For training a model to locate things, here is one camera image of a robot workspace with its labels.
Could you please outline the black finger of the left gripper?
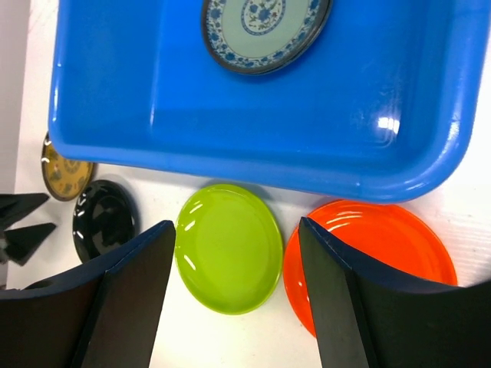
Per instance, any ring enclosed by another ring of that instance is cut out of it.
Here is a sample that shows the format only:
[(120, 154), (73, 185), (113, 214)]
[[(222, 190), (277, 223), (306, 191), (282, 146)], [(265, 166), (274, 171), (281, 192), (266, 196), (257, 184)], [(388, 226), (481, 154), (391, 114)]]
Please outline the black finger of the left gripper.
[(25, 265), (55, 229), (56, 224), (49, 222), (3, 231), (2, 263), (13, 261)]
[(1, 194), (1, 230), (22, 220), (49, 200), (45, 193)]

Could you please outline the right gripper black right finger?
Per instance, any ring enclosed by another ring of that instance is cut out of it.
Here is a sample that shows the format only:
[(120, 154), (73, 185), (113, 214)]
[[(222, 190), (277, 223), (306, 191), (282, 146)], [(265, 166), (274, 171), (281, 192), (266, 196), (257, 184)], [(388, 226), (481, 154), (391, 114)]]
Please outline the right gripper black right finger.
[(490, 283), (399, 271), (302, 218), (299, 241), (324, 367), (488, 367)]

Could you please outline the blue floral plate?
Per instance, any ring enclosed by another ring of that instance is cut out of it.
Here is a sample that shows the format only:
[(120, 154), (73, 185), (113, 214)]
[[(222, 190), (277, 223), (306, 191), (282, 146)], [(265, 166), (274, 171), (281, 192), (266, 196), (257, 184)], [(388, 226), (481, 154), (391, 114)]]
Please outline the blue floral plate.
[(228, 71), (272, 73), (312, 45), (332, 5), (329, 0), (204, 1), (203, 42), (213, 60)]

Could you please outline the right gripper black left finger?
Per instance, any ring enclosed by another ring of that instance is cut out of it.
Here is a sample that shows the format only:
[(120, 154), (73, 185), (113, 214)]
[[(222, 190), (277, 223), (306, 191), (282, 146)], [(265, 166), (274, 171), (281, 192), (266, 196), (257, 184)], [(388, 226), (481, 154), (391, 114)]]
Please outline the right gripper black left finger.
[(162, 221), (84, 264), (1, 292), (3, 367), (148, 367), (176, 230)]

